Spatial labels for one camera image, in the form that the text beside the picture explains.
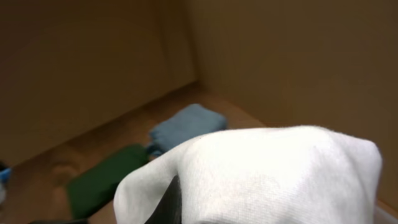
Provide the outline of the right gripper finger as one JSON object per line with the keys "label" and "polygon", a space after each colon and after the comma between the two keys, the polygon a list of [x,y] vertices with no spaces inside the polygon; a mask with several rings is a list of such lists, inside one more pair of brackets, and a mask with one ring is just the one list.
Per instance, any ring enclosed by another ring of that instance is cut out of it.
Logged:
{"label": "right gripper finger", "polygon": [[154,212],[145,224],[181,224],[182,190],[179,176],[174,176]]}

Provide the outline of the dark green cloth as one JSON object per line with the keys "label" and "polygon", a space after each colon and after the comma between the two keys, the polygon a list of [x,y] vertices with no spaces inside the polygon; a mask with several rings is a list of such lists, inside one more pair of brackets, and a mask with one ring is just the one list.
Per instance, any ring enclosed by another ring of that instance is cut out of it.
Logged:
{"label": "dark green cloth", "polygon": [[88,218],[108,204],[120,181],[147,164],[144,146],[121,148],[94,167],[72,179],[66,186],[72,217]]}

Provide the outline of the white cloth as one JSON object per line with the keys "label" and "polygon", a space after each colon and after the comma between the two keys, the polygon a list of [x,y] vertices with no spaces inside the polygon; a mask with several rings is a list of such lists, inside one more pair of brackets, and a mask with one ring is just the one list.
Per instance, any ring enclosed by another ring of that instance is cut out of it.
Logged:
{"label": "white cloth", "polygon": [[174,177],[183,223],[372,223],[382,157],[318,126],[218,131],[176,146],[117,187],[118,223],[144,223]]}

